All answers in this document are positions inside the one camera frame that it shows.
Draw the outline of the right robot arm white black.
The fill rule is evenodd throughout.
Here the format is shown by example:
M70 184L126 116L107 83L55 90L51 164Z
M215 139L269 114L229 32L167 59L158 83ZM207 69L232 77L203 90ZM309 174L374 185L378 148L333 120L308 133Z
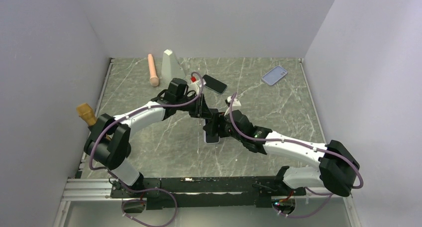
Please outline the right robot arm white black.
M286 195L291 190L304 187L324 187L331 193L348 197L360 165L346 147L337 140L330 143L311 143L282 135L269 128L253 125L235 110L231 114L213 112L205 120L203 130L207 135L232 137L253 153L277 155L296 159L305 167L282 167L274 182L275 190Z

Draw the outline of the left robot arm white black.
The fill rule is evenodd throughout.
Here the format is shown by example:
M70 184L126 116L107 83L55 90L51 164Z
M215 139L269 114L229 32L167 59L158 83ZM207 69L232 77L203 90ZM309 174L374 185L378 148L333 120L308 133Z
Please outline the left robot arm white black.
M191 117L210 119L212 114L206 105L204 78L188 84L184 79L173 78L168 88L162 90L147 104L133 111L116 116L103 114L90 127L90 135L84 152L89 155L89 167L99 162L123 185L130 197L137 197L144 187L144 176L128 161L130 138L151 124L161 122L177 111L188 112Z

